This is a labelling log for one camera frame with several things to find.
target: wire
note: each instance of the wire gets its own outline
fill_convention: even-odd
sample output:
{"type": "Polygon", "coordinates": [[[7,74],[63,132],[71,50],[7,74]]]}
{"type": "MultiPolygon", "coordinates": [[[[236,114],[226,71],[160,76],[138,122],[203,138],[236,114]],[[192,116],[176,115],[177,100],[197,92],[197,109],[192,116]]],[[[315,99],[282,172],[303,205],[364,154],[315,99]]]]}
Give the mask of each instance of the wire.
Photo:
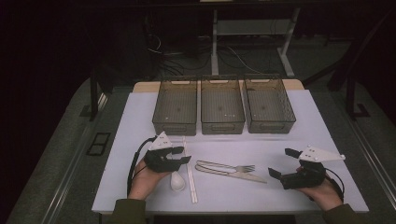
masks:
{"type": "Polygon", "coordinates": [[[132,161],[131,164],[131,168],[129,169],[129,174],[128,174],[128,180],[127,180],[127,195],[129,195],[129,192],[131,191],[131,186],[132,186],[132,180],[134,179],[134,177],[143,169],[141,169],[140,171],[138,171],[136,173],[136,175],[134,175],[134,168],[136,167],[137,164],[137,159],[139,158],[139,154],[140,151],[142,150],[142,147],[147,143],[147,142],[154,142],[155,139],[157,139],[157,136],[154,136],[152,138],[148,138],[146,141],[144,141],[142,143],[142,145],[140,145],[139,149],[136,151],[136,153],[134,154],[134,159],[132,161]]]}
{"type": "Polygon", "coordinates": [[[167,71],[167,72],[169,72],[169,73],[172,73],[174,76],[180,76],[180,74],[177,74],[177,73],[171,71],[170,69],[168,69],[168,68],[166,68],[166,67],[162,67],[162,66],[160,66],[160,65],[159,65],[159,67],[160,67],[162,70],[164,70],[164,73],[163,73],[164,75],[165,75],[165,72],[167,71]]]}
{"type": "Polygon", "coordinates": [[[151,51],[151,52],[154,52],[154,53],[163,54],[162,52],[160,52],[160,51],[158,51],[158,50],[154,50],[154,49],[148,49],[148,50],[151,51]]]}
{"type": "Polygon", "coordinates": [[[131,182],[134,182],[134,178],[135,178],[142,170],[144,170],[146,167],[147,167],[147,165],[145,165],[142,169],[140,169],[139,171],[137,171],[136,174],[134,174],[134,176],[132,177],[131,182]]]}
{"type": "Polygon", "coordinates": [[[177,65],[177,67],[183,69],[183,72],[184,72],[184,69],[185,69],[185,68],[184,68],[183,65],[181,65],[180,63],[176,63],[176,62],[171,61],[171,60],[165,60],[165,61],[177,65]]]}
{"type": "Polygon", "coordinates": [[[158,47],[157,47],[156,49],[159,49],[159,48],[161,47],[161,39],[160,39],[157,35],[152,35],[152,36],[154,36],[155,38],[157,38],[157,40],[158,40],[158,47]]]}
{"type": "MultiPolygon", "coordinates": [[[[276,23],[277,20],[272,20],[270,25],[270,35],[276,36],[276,23]]],[[[271,47],[273,46],[274,42],[270,44],[270,48],[268,49],[268,70],[271,70],[271,63],[272,63],[272,56],[271,56],[271,47]]]]}
{"type": "Polygon", "coordinates": [[[172,61],[172,60],[166,60],[166,62],[176,64],[178,67],[182,68],[183,71],[184,71],[184,70],[199,70],[199,69],[202,69],[202,68],[205,68],[205,67],[206,67],[207,63],[209,62],[209,59],[210,59],[210,55],[206,58],[204,64],[202,64],[202,65],[200,65],[200,66],[198,66],[198,67],[194,67],[194,68],[184,67],[183,65],[181,65],[181,63],[177,63],[177,62],[174,62],[174,61],[172,61]]]}
{"type": "MultiPolygon", "coordinates": [[[[240,37],[240,36],[239,36],[238,43],[234,46],[235,48],[243,47],[243,46],[242,46],[242,42],[243,42],[242,38],[243,38],[243,37],[240,37]]],[[[251,46],[251,47],[254,47],[254,46],[255,46],[255,42],[256,42],[256,40],[254,40],[253,44],[250,45],[250,46],[251,46]]],[[[227,41],[222,41],[222,43],[220,43],[220,41],[218,41],[218,46],[219,46],[219,47],[227,48],[227,47],[229,47],[230,45],[227,43],[227,41]]],[[[249,54],[250,52],[251,52],[251,49],[246,50],[246,52],[242,52],[242,53],[239,52],[238,54],[239,54],[239,55],[247,55],[247,54],[249,54]]]]}
{"type": "Polygon", "coordinates": [[[169,71],[169,72],[172,72],[171,70],[169,70],[169,69],[172,69],[173,71],[175,71],[176,73],[173,73],[173,74],[175,74],[175,75],[177,75],[177,76],[183,76],[183,73],[184,73],[184,71],[183,72],[180,72],[179,70],[177,70],[174,66],[170,66],[170,65],[168,65],[168,64],[165,64],[165,63],[163,63],[163,66],[164,66],[164,69],[166,69],[167,71],[169,71]]]}
{"type": "Polygon", "coordinates": [[[227,62],[223,59],[223,57],[221,56],[220,51],[218,51],[218,57],[221,59],[221,61],[222,61],[224,64],[227,64],[227,65],[230,66],[231,68],[238,68],[238,69],[245,68],[245,66],[233,66],[233,65],[227,63],[227,62]]]}
{"type": "Polygon", "coordinates": [[[327,171],[330,171],[332,174],[334,174],[335,176],[337,176],[337,178],[340,180],[340,182],[341,182],[341,185],[342,185],[342,193],[343,193],[343,195],[344,195],[344,193],[345,193],[345,191],[346,191],[346,188],[345,188],[345,186],[344,186],[344,182],[343,182],[343,180],[341,179],[341,177],[339,176],[339,175],[337,175],[334,171],[332,171],[332,170],[330,170],[330,169],[328,169],[328,168],[324,168],[325,170],[327,170],[327,171]]]}
{"type": "Polygon", "coordinates": [[[230,47],[227,47],[227,48],[230,49],[230,50],[235,54],[235,56],[239,59],[239,61],[241,61],[241,63],[242,63],[247,69],[249,69],[249,70],[251,70],[251,71],[253,71],[253,72],[255,72],[255,73],[258,73],[258,74],[262,74],[262,75],[263,75],[263,73],[261,73],[261,72],[259,72],[259,71],[257,71],[257,70],[254,70],[253,68],[249,67],[249,66],[239,57],[239,55],[238,55],[232,48],[230,48],[230,47]]]}

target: table leg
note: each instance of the table leg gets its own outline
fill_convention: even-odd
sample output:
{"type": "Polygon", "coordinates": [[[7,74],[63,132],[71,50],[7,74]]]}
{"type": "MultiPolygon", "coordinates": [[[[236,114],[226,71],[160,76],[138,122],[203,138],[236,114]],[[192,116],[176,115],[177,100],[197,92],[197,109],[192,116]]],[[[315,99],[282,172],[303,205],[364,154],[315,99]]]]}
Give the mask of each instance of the table leg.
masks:
{"type": "Polygon", "coordinates": [[[96,77],[96,72],[93,70],[91,71],[91,119],[93,121],[98,113],[98,82],[96,77]]]}
{"type": "Polygon", "coordinates": [[[212,55],[211,55],[211,62],[212,62],[212,75],[219,74],[219,62],[218,62],[218,11],[213,11],[213,35],[212,35],[212,55]]]}
{"type": "Polygon", "coordinates": [[[294,73],[293,70],[291,69],[288,56],[286,56],[286,52],[288,51],[288,47],[291,41],[291,37],[293,36],[294,27],[296,26],[299,13],[300,13],[300,8],[299,7],[295,8],[289,23],[288,32],[286,33],[285,42],[282,48],[277,49],[277,53],[279,54],[280,60],[282,61],[283,66],[285,67],[286,75],[288,77],[294,77],[294,73]]]}

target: green sleeve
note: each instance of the green sleeve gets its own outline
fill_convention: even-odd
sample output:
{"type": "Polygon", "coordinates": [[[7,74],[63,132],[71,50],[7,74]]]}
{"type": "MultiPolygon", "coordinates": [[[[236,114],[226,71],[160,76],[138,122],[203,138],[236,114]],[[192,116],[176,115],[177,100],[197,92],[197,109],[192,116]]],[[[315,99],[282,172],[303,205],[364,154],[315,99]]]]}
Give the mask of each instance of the green sleeve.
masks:
{"type": "Polygon", "coordinates": [[[107,224],[146,224],[146,202],[120,199],[107,224]]]}
{"type": "Polygon", "coordinates": [[[323,214],[327,224],[363,224],[361,217],[356,214],[349,204],[343,204],[323,214]]]}

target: black cable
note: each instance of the black cable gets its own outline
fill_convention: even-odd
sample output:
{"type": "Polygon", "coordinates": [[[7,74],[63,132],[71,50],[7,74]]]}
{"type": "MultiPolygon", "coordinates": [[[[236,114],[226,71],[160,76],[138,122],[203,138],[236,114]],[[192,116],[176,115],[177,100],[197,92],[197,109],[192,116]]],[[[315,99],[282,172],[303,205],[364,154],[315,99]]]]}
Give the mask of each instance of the black cable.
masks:
{"type": "MultiPolygon", "coordinates": [[[[277,20],[272,20],[271,22],[271,26],[270,26],[270,34],[273,34],[272,31],[272,25],[274,25],[274,38],[276,38],[276,23],[277,20]]],[[[270,44],[270,49],[268,50],[268,70],[271,70],[271,47],[273,46],[273,44],[270,44]]]]}
{"type": "Polygon", "coordinates": [[[227,49],[230,49],[230,50],[233,52],[233,54],[239,59],[239,61],[240,61],[248,70],[253,71],[253,72],[257,73],[257,74],[262,74],[260,71],[257,71],[257,70],[255,70],[255,69],[249,67],[249,66],[247,65],[247,63],[245,62],[245,60],[243,60],[243,59],[239,56],[239,54],[237,54],[237,53],[235,52],[235,50],[233,50],[233,49],[230,48],[230,47],[227,47],[227,49]]]}
{"type": "Polygon", "coordinates": [[[342,201],[344,201],[344,194],[345,194],[345,191],[346,191],[346,188],[345,188],[345,186],[344,186],[344,182],[343,182],[343,180],[341,179],[341,177],[338,175],[338,174],[336,174],[334,171],[332,171],[332,170],[330,170],[330,169],[328,169],[328,168],[324,168],[325,170],[327,170],[327,171],[330,171],[332,174],[334,174],[335,176],[337,176],[337,178],[338,178],[338,180],[340,180],[340,182],[341,182],[341,185],[342,185],[342,189],[341,189],[341,195],[340,195],[340,198],[341,198],[341,200],[342,201]]]}
{"type": "MultiPolygon", "coordinates": [[[[239,49],[242,44],[240,44],[240,42],[242,42],[242,40],[239,40],[239,43],[236,44],[236,46],[233,46],[234,49],[239,49]]],[[[224,43],[220,43],[218,42],[218,48],[230,48],[230,45],[228,45],[225,41],[224,43]]],[[[247,55],[251,52],[251,49],[246,50],[245,52],[238,52],[238,55],[247,55]]]]}
{"type": "Polygon", "coordinates": [[[220,53],[226,53],[225,55],[227,55],[227,56],[231,56],[231,57],[233,57],[233,58],[236,58],[237,60],[238,60],[238,62],[240,63],[240,62],[242,62],[242,64],[244,65],[243,67],[241,67],[241,68],[246,68],[246,64],[248,64],[246,61],[245,61],[245,59],[243,59],[240,55],[240,53],[236,53],[235,51],[233,52],[233,49],[232,48],[230,48],[230,47],[228,47],[228,46],[221,46],[221,45],[219,45],[219,48],[226,48],[227,50],[222,50],[222,51],[218,51],[218,54],[220,54],[220,53]]]}
{"type": "Polygon", "coordinates": [[[177,68],[175,66],[171,66],[168,64],[163,63],[163,66],[166,67],[169,71],[169,69],[172,69],[173,71],[175,71],[176,73],[178,73],[179,76],[183,76],[184,72],[180,72],[179,70],[177,70],[177,68]]]}
{"type": "Polygon", "coordinates": [[[161,67],[161,69],[163,69],[163,76],[166,76],[166,72],[171,73],[173,76],[178,76],[178,74],[172,72],[171,70],[165,68],[165,67],[161,67]]]}
{"type": "Polygon", "coordinates": [[[202,46],[198,49],[198,54],[208,53],[212,50],[213,45],[202,46]]]}
{"type": "Polygon", "coordinates": [[[220,58],[220,60],[224,63],[224,64],[226,64],[227,66],[229,66],[229,67],[231,67],[231,68],[237,68],[237,69],[244,69],[244,68],[246,68],[245,66],[233,66],[233,65],[231,65],[231,64],[229,64],[229,63],[226,63],[226,61],[223,59],[223,57],[221,56],[221,54],[220,54],[220,51],[218,51],[218,57],[220,58]]]}
{"type": "Polygon", "coordinates": [[[157,136],[152,137],[147,139],[146,141],[144,141],[142,143],[142,145],[140,145],[139,149],[136,151],[136,153],[134,154],[134,159],[132,161],[131,164],[131,168],[129,169],[129,174],[128,174],[128,180],[127,180],[127,195],[129,195],[129,192],[131,191],[131,186],[132,186],[132,180],[134,179],[134,168],[136,167],[137,164],[137,159],[139,158],[139,154],[140,151],[142,150],[142,147],[147,143],[147,142],[154,142],[155,139],[157,139],[157,136]]]}
{"type": "Polygon", "coordinates": [[[166,67],[162,67],[162,66],[160,66],[160,65],[158,65],[162,70],[164,70],[165,72],[167,71],[167,72],[169,72],[169,73],[172,73],[174,76],[179,76],[178,74],[176,74],[175,72],[173,72],[172,70],[170,70],[170,69],[168,69],[168,68],[166,68],[166,67]]]}
{"type": "Polygon", "coordinates": [[[204,62],[203,65],[200,65],[199,67],[195,67],[195,68],[184,67],[184,66],[181,65],[180,63],[174,62],[174,61],[172,61],[172,60],[165,60],[165,61],[166,61],[166,62],[169,62],[169,63],[174,63],[174,64],[176,64],[178,67],[182,68],[183,71],[184,71],[184,70],[199,70],[199,69],[201,69],[201,68],[204,68],[204,67],[206,67],[207,63],[209,62],[209,59],[210,59],[210,55],[206,58],[206,60],[205,60],[205,62],[204,62]]]}
{"type": "MultiPolygon", "coordinates": [[[[225,50],[224,52],[227,52],[230,56],[236,57],[236,55],[230,50],[231,47],[229,47],[229,46],[227,46],[227,45],[220,45],[220,44],[218,44],[218,48],[225,48],[225,49],[227,49],[227,50],[225,50]]],[[[240,56],[240,55],[247,55],[247,54],[249,54],[249,53],[250,53],[250,50],[249,50],[248,52],[243,52],[243,53],[238,52],[238,55],[239,55],[239,56],[240,56]]]]}
{"type": "Polygon", "coordinates": [[[134,176],[132,176],[131,182],[134,182],[134,178],[145,168],[147,167],[147,165],[145,165],[142,169],[140,169],[139,171],[136,172],[136,174],[134,174],[134,176]]]}
{"type": "Polygon", "coordinates": [[[163,66],[165,66],[165,67],[167,67],[167,68],[172,68],[173,70],[177,71],[181,76],[184,75],[184,67],[183,67],[181,64],[179,64],[179,63],[174,63],[174,64],[176,64],[177,66],[172,66],[172,65],[166,64],[166,62],[174,63],[174,62],[172,62],[172,61],[165,60],[165,61],[163,62],[163,66]]]}

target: dark background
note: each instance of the dark background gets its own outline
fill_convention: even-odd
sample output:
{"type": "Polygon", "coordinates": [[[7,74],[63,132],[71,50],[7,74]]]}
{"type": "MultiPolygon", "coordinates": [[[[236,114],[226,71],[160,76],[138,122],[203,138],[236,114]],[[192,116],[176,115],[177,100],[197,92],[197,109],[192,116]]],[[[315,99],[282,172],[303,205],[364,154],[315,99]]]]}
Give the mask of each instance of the dark background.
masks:
{"type": "MultiPolygon", "coordinates": [[[[304,8],[295,36],[362,35],[389,8],[387,2],[304,8]]],[[[183,20],[177,12],[155,12],[150,14],[153,21],[149,24],[143,20],[145,15],[87,13],[67,1],[0,3],[1,223],[7,220],[69,100],[92,70],[99,74],[102,89],[111,92],[115,85],[155,76],[157,59],[145,50],[142,43],[150,38],[140,31],[161,34],[164,42],[191,57],[195,37],[211,35],[211,23],[207,22],[212,21],[210,12],[183,13],[183,20]],[[177,25],[189,28],[172,29],[177,25]]],[[[396,74],[389,65],[395,63],[395,28],[393,13],[354,70],[394,123],[391,90],[396,74]],[[376,82],[373,74],[379,77],[376,82]]]]}

